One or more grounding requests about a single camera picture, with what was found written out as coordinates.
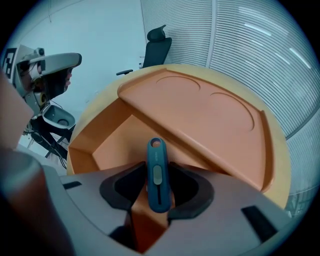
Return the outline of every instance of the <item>white wall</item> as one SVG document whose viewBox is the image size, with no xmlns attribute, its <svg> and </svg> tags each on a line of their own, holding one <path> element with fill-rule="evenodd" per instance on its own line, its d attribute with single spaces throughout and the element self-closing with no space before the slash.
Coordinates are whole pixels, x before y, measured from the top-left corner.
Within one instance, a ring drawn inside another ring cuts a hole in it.
<svg viewBox="0 0 320 256">
<path fill-rule="evenodd" d="M 76 120 L 100 90 L 119 78 L 117 72 L 138 69 L 146 49 L 139 0 L 46 0 L 10 41 L 42 47 L 46 55 L 82 55 L 67 92 L 54 99 Z"/>
</svg>

